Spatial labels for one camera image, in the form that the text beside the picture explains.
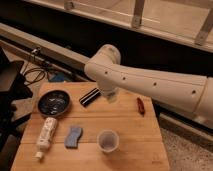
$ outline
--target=bottle cap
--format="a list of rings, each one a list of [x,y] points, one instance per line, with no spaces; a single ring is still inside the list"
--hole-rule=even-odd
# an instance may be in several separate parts
[[[41,160],[44,156],[44,153],[42,151],[38,151],[35,155],[35,157],[38,159],[38,160]]]

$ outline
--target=floor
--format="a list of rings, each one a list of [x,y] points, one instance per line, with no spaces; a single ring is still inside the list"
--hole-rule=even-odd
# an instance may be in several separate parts
[[[20,59],[6,52],[10,60]],[[30,86],[34,92],[32,99],[16,102],[16,117],[32,111],[37,93],[42,82]],[[213,170],[213,136],[194,128],[186,129],[182,122],[172,122],[166,117],[159,118],[163,142],[167,151],[171,171],[212,171]],[[0,171],[9,171],[20,140],[10,137],[4,150],[0,153]]]

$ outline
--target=gray sponge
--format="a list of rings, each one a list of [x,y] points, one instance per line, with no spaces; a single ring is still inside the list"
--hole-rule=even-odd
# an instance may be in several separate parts
[[[67,135],[64,145],[66,148],[78,148],[78,140],[83,134],[83,129],[78,126],[73,126],[70,128],[70,132]]]

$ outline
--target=black cable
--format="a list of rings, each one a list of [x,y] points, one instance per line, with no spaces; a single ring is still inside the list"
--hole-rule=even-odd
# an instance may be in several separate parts
[[[50,75],[49,75],[50,73],[54,73],[54,74],[63,73],[65,75],[69,75],[64,71],[61,71],[60,69],[55,69],[55,68],[52,68],[51,65],[47,65],[47,63],[49,63],[47,61],[42,61],[42,63],[39,64],[39,67],[35,67],[35,68],[27,70],[28,65],[31,62],[32,58],[33,58],[33,62],[36,63],[36,55],[31,52],[29,55],[27,64],[25,65],[25,68],[23,69],[23,72],[22,72],[23,76],[26,79],[27,86],[37,83],[37,82],[43,80],[45,77],[47,77],[47,80],[50,81]],[[38,72],[36,77],[32,80],[28,80],[27,76],[29,76],[30,74],[35,73],[35,72]]]
[[[33,80],[28,80],[27,75],[35,73],[35,72],[39,72],[39,73],[36,75],[36,77]],[[26,82],[27,82],[26,85],[29,86],[31,84],[34,84],[34,83],[37,83],[37,82],[43,80],[45,78],[45,76],[47,75],[47,73],[44,69],[36,67],[36,68],[27,70],[23,75],[26,78]]]

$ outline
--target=cable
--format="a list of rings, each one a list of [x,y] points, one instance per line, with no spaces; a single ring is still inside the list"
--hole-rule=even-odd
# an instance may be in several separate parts
[[[27,75],[32,74],[34,72],[39,72],[39,73],[36,75],[36,77],[33,80],[28,80]],[[24,77],[27,82],[26,85],[29,86],[31,84],[37,83],[37,82],[43,80],[46,75],[47,75],[46,71],[42,68],[36,67],[36,68],[29,69],[24,73]]]
[[[26,64],[25,68],[23,69],[22,74],[26,79],[26,85],[27,86],[32,85],[34,83],[37,83],[37,82],[43,80],[45,77],[47,77],[47,80],[50,81],[50,75],[49,74],[63,73],[67,76],[69,75],[68,73],[66,73],[66,72],[64,72],[60,69],[53,68],[52,64],[50,62],[46,61],[46,60],[38,63],[36,61],[36,55],[40,52],[40,50],[41,50],[41,48],[37,47],[36,49],[31,51],[31,53],[29,54],[27,64]],[[27,70],[31,60],[33,60],[32,61],[33,63],[36,63],[37,65],[39,65],[39,67],[35,67],[35,68]],[[32,80],[27,79],[27,76],[29,77],[30,74],[36,73],[36,72],[38,72],[38,74]]]

